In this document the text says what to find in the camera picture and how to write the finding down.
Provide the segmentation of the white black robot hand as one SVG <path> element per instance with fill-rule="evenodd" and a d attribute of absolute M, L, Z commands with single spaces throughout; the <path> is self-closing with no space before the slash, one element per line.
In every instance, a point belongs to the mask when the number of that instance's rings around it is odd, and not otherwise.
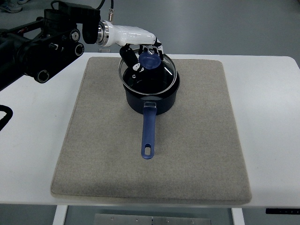
<path fill-rule="evenodd" d="M 109 21 L 101 21 L 98 28 L 98 45 L 109 47 L 113 44 L 130 46 L 132 49 L 148 51 L 163 57 L 164 51 L 161 42 L 151 32 L 139 27 L 113 25 Z"/>

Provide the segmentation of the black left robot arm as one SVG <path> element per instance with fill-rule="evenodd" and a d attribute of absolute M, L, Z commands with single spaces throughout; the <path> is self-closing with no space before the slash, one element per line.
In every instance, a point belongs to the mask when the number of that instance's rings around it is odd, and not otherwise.
<path fill-rule="evenodd" d="M 97 8 L 53 0 L 34 22 L 0 31 L 0 88 L 24 75 L 45 83 L 84 53 L 86 44 L 100 38 L 102 0 Z"/>

